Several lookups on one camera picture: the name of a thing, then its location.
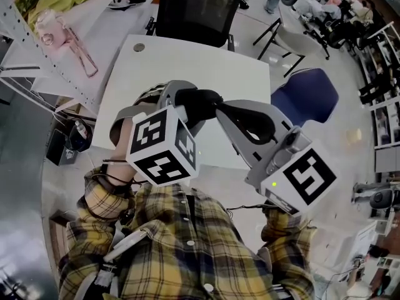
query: shirt button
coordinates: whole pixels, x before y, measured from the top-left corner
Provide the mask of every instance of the shirt button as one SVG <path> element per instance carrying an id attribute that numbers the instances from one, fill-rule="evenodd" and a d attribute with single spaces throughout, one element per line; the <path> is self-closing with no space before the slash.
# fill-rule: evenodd
<path id="1" fill-rule="evenodd" d="M 203 287 L 204 287 L 205 290 L 206 290 L 207 292 L 209 292 L 209 293 L 211 293 L 211 292 L 214 290 L 214 287 L 213 287 L 211 284 L 209 284 L 209 283 L 206 283 Z"/>

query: chair leg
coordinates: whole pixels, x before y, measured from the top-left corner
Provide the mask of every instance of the chair leg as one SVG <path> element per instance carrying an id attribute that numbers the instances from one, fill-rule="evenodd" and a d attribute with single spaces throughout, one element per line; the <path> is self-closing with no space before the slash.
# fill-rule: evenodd
<path id="1" fill-rule="evenodd" d="M 228 51 L 235 52 L 235 42 L 232 34 L 227 35 L 227 49 Z"/>
<path id="2" fill-rule="evenodd" d="M 328 48 L 327 48 L 326 46 L 322 46 L 322 47 L 324 48 L 325 53 L 326 53 L 325 59 L 329 60 L 329 58 L 330 58 L 331 56 L 329 55 Z"/>
<path id="3" fill-rule="evenodd" d="M 289 73 L 291 73 L 293 71 L 293 69 L 305 58 L 305 56 L 299 56 L 300 59 L 298 59 L 296 61 L 296 63 L 293 65 L 293 67 L 291 67 L 289 70 L 286 71 L 286 73 L 283 75 L 284 78 L 286 78 L 288 76 Z"/>
<path id="4" fill-rule="evenodd" d="M 154 18 L 150 17 L 150 20 L 145 27 L 145 30 L 147 30 L 146 35 L 152 36 L 154 34 L 155 28 L 156 28 L 156 23 L 154 22 Z"/>
<path id="5" fill-rule="evenodd" d="M 266 30 L 264 31 L 264 33 L 263 33 L 262 35 L 260 35 L 260 36 L 257 38 L 257 40 L 255 40 L 255 41 L 252 43 L 252 45 L 255 46 L 255 45 L 258 43 L 258 41 L 260 41 L 269 31 L 271 31 L 272 29 L 274 29 L 274 26 L 276 26 L 277 24 L 280 24 L 280 23 L 281 23 L 281 18 L 279 18 L 277 21 L 275 21 L 275 22 L 272 24 L 272 26 L 269 26 L 268 29 L 266 29 Z"/>
<path id="6" fill-rule="evenodd" d="M 276 30 L 273 32 L 273 34 L 272 34 L 270 40 L 268 40 L 268 42 L 267 42 L 267 44 L 265 45 L 264 49 L 261 51 L 260 55 L 258 56 L 257 60 L 260 60 L 260 59 L 263 57 L 264 53 L 267 51 L 269 45 L 273 42 L 273 40 L 274 40 L 274 38 L 275 38 L 275 36 L 276 36 L 277 33 L 278 33 L 278 28 L 276 28 Z"/>
<path id="7" fill-rule="evenodd" d="M 3 100 L 3 99 L 1 99 L 1 98 L 0 98 L 0 103 L 1 103 L 1 104 L 5 104 L 6 106 L 9 106 L 9 105 L 10 105 L 10 102 L 5 101 L 5 100 Z"/>

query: yellow plaid shirt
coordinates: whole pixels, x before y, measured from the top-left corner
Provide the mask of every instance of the yellow plaid shirt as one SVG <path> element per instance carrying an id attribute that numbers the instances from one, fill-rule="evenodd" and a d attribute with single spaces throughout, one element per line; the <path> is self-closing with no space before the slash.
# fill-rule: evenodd
<path id="1" fill-rule="evenodd" d="M 190 208 L 179 185 L 150 184 L 136 195 L 117 196 L 91 178 L 98 172 L 85 176 L 79 218 L 67 226 L 69 252 L 59 265 L 60 299 L 73 299 L 83 279 L 99 271 L 114 224 L 128 209 L 135 212 L 126 225 L 128 232 L 143 229 L 147 237 L 122 255 L 121 299 L 279 299 L 273 284 L 284 286 L 294 299 L 314 299 L 307 260 L 314 229 L 306 222 L 276 209 L 266 211 L 261 237 L 271 257 L 269 270 L 265 260 L 243 244 L 213 198 L 192 189 Z M 103 294 L 103 299 L 115 298 Z"/>

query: metal shelving rack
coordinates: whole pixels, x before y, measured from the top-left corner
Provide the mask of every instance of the metal shelving rack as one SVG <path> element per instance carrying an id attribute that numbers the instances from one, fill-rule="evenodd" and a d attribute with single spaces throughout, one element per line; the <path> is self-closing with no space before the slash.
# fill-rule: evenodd
<path id="1" fill-rule="evenodd" d="M 389 24 L 387 24 L 386 26 L 384 26 L 382 29 L 378 30 L 377 32 L 375 32 L 373 35 L 371 35 L 369 38 L 373 38 L 374 36 L 377 36 L 378 34 L 382 34 L 385 38 L 384 41 L 380 41 L 376 44 L 376 46 L 373 46 L 374 50 L 377 52 L 380 52 L 382 55 L 382 60 L 385 62 L 385 64 L 388 66 L 391 63 L 389 62 L 390 59 L 388 59 L 386 57 L 386 53 L 383 50 L 383 45 L 384 44 L 388 44 L 390 46 L 391 51 L 394 54 L 394 57 L 396 58 L 397 62 L 400 64 L 400 59 L 398 56 L 398 52 L 396 51 L 394 44 L 392 43 L 392 41 L 390 40 L 388 33 L 386 32 L 388 29 L 391 29 L 394 32 L 394 35 L 396 36 L 395 38 L 398 39 L 399 43 L 400 43 L 400 36 L 397 33 L 397 31 L 395 30 L 395 28 L 393 27 L 393 22 L 390 22 Z M 365 48 L 365 52 L 359 51 L 357 53 L 357 55 L 359 56 L 361 65 L 362 65 L 362 69 L 363 69 L 363 73 L 366 77 L 366 80 L 368 83 L 371 82 L 371 77 L 369 76 L 367 67 L 366 67 L 366 57 L 370 57 L 371 58 L 371 62 L 374 64 L 374 68 L 375 70 L 378 72 L 378 65 L 377 62 L 374 58 L 374 54 L 371 50 L 371 48 L 368 46 Z M 382 148 L 388 148 L 388 147 L 392 147 L 392 146 L 398 146 L 400 145 L 400 141 L 395 141 L 395 133 L 394 133 L 394 128 L 397 127 L 397 129 L 399 129 L 399 123 L 397 122 L 399 120 L 399 118 L 397 117 L 397 107 L 396 107 L 396 103 L 400 103 L 400 96 L 396 96 L 396 97 L 391 97 L 389 95 L 389 92 L 387 92 L 384 95 L 384 101 L 382 102 L 376 102 L 373 101 L 372 105 L 368 107 L 368 110 L 370 110 L 371 112 L 373 111 L 374 114 L 372 115 L 374 117 L 375 120 L 375 124 L 376 124 L 376 131 L 377 133 L 379 132 L 379 125 L 382 123 L 386 124 L 386 129 L 387 131 L 389 131 L 387 133 L 387 135 L 390 137 L 390 143 L 382 143 L 380 135 L 377 134 L 377 143 L 375 145 L 375 149 L 382 149 Z M 377 109 L 386 109 L 386 116 L 387 119 L 386 121 L 378 121 L 378 114 L 377 114 Z"/>
<path id="2" fill-rule="evenodd" d="M 38 97 L 21 90 L 22 86 L 17 86 L 13 80 L 15 77 L 35 78 L 32 91 L 72 99 L 55 112 L 79 103 L 97 116 L 119 48 L 133 27 L 142 22 L 143 9 L 148 8 L 152 0 L 126 11 L 106 9 L 111 1 L 88 0 L 62 15 L 99 67 L 99 72 L 88 78 L 68 46 L 49 50 L 32 32 L 14 0 L 0 0 L 0 34 L 14 40 L 0 64 L 0 82 L 41 105 Z"/>

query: desk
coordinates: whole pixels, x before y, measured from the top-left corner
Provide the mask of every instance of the desk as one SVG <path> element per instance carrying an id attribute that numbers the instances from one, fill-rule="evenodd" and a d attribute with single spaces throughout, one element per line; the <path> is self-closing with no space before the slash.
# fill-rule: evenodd
<path id="1" fill-rule="evenodd" d="M 137 43 L 145 45 L 142 52 L 133 51 Z M 269 66 L 265 62 L 188 41 L 129 35 L 108 81 L 92 145 L 114 149 L 109 130 L 117 113 L 131 106 L 144 90 L 173 79 L 190 81 L 199 89 L 215 90 L 225 100 L 270 103 Z M 216 120 L 207 121 L 196 142 L 201 150 L 201 164 L 248 169 Z"/>

